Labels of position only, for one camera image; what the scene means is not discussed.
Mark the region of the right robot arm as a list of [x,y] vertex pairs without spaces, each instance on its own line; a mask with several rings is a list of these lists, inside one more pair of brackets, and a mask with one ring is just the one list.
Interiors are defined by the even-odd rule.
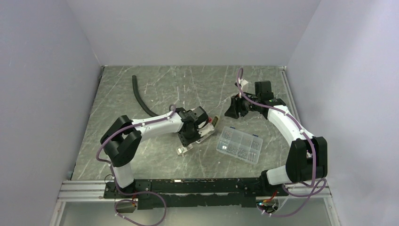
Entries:
[[226,117],[238,119],[249,112],[258,112],[271,122],[289,144],[285,165],[262,172],[259,190],[271,195],[277,185],[303,183],[327,176],[327,141],[316,137],[306,130],[290,113],[286,103],[275,98],[270,81],[255,83],[255,93],[247,93],[248,82],[238,79],[235,85],[239,93],[231,97],[231,105],[225,112]]

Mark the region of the white staple box tray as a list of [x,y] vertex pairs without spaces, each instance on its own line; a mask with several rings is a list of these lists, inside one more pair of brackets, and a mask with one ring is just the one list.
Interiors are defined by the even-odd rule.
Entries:
[[187,147],[180,147],[177,149],[177,154],[180,156],[184,156],[184,154],[191,149],[192,149],[192,145],[189,145]]

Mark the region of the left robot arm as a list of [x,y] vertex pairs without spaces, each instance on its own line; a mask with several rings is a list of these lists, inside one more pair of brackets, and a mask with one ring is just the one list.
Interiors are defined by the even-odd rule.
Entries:
[[139,145],[150,138],[176,133],[184,148],[209,137],[215,127],[201,107],[185,110],[171,105],[169,112],[147,119],[119,117],[100,140],[96,159],[107,163],[116,179],[116,192],[128,198],[135,191],[131,162]]

